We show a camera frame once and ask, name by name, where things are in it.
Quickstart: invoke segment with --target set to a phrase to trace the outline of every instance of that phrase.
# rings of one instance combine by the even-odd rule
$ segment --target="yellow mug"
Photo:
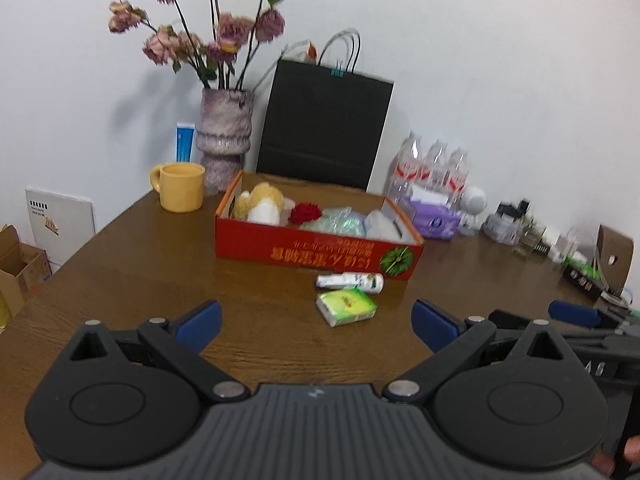
[[[204,167],[193,162],[158,164],[149,173],[151,186],[160,194],[160,205],[172,213],[188,213],[202,207]]]

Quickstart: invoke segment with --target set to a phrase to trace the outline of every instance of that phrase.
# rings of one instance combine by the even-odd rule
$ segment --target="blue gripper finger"
[[[222,329],[222,307],[217,301],[207,301],[172,325],[175,340],[199,354]]]
[[[602,322],[597,309],[558,300],[549,305],[549,316],[585,328],[596,328]]]
[[[439,352],[466,330],[459,319],[422,300],[411,309],[411,327],[432,352]]]

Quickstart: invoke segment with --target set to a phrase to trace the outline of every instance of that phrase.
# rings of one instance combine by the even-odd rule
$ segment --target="red bottle label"
[[[415,180],[418,176],[418,170],[420,166],[418,164],[412,164],[410,162],[398,162],[396,164],[396,175],[405,180]]]
[[[431,174],[431,168],[429,166],[423,166],[420,168],[420,180],[428,180]]]
[[[460,192],[465,189],[466,178],[464,176],[451,176],[449,177],[449,182],[447,183],[447,187],[453,192]]]

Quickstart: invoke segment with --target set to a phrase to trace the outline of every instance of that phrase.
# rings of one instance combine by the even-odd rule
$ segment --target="yellow sponge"
[[[254,190],[251,192],[251,196],[249,197],[249,208],[247,211],[251,211],[251,209],[256,207],[263,198],[271,198],[278,208],[278,211],[282,213],[282,209],[284,208],[284,196],[277,187],[272,186],[268,182],[261,182],[254,187]]]
[[[238,220],[246,220],[246,216],[249,214],[249,197],[251,194],[248,191],[243,191],[238,198],[236,198],[236,205],[234,206],[234,218]]]

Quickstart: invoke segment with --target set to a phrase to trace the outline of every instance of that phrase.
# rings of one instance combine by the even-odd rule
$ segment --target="ceramic vase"
[[[254,95],[239,90],[203,89],[196,146],[204,153],[207,191],[224,191],[242,169],[251,147]]]

